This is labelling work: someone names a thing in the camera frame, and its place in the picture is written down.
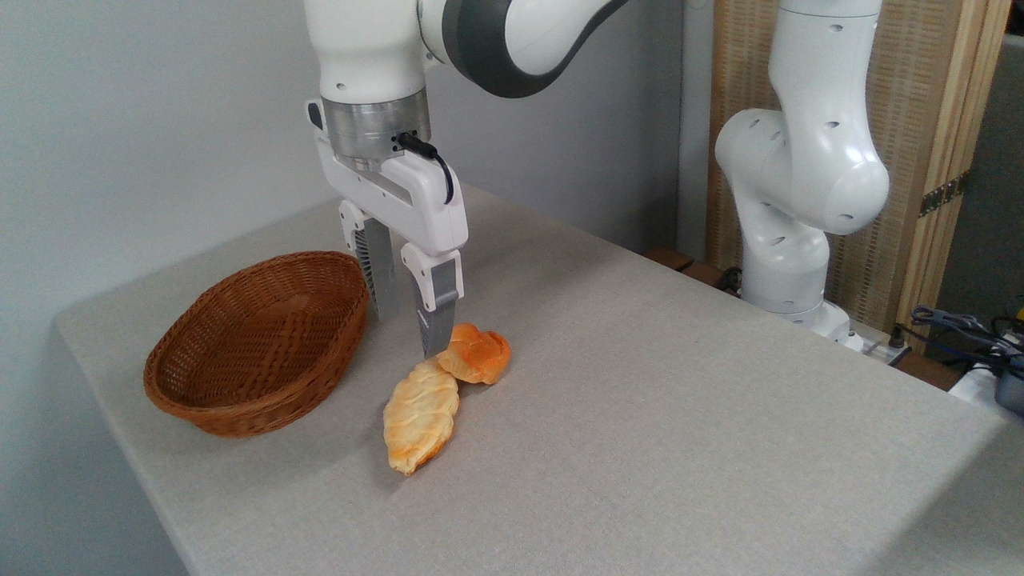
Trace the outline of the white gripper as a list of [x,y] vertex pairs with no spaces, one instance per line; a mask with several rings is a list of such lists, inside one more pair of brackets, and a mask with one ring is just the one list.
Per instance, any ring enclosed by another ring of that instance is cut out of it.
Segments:
[[306,104],[323,174],[346,199],[338,210],[345,244],[358,260],[379,321],[384,323],[398,313],[392,229],[410,242],[402,246],[400,256],[412,274],[424,357],[440,354],[449,347],[456,305],[464,296],[462,259],[457,249],[468,240],[468,225],[456,174],[450,172],[453,197],[446,202],[445,171],[419,154],[384,160],[377,171],[337,160],[323,130],[322,104]]

